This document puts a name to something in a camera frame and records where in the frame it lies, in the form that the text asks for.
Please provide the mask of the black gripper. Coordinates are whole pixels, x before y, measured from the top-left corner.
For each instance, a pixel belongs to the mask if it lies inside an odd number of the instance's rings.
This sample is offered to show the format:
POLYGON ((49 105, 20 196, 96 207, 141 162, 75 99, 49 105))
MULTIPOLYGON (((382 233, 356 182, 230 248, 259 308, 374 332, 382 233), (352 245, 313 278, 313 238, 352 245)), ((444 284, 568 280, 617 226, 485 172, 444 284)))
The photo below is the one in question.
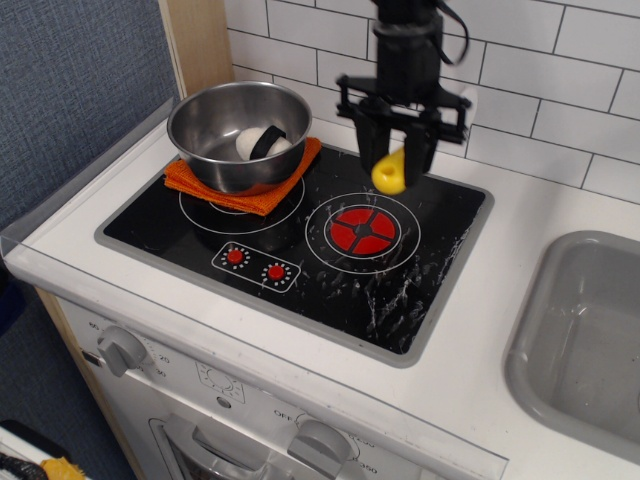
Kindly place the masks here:
POLYGON ((343 75, 338 115, 356 127, 362 168, 371 171, 389 154, 391 130, 406 130, 405 185, 413 186, 431 167, 439 140, 466 139, 466 110, 471 102, 440 85, 443 51, 440 24, 376 24, 374 76, 343 75))

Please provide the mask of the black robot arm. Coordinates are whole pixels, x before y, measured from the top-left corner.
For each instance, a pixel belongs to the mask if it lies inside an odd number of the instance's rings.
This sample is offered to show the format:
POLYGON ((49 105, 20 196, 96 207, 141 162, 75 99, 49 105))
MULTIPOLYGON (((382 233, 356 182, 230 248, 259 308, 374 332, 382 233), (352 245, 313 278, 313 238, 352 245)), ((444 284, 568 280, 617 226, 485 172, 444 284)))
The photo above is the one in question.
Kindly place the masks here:
POLYGON ((443 17, 464 21, 443 1, 377 1, 377 66, 373 77, 343 75, 338 115, 354 122, 363 169, 375 188, 397 195, 431 167, 440 141, 466 140, 472 101, 440 85, 443 17))

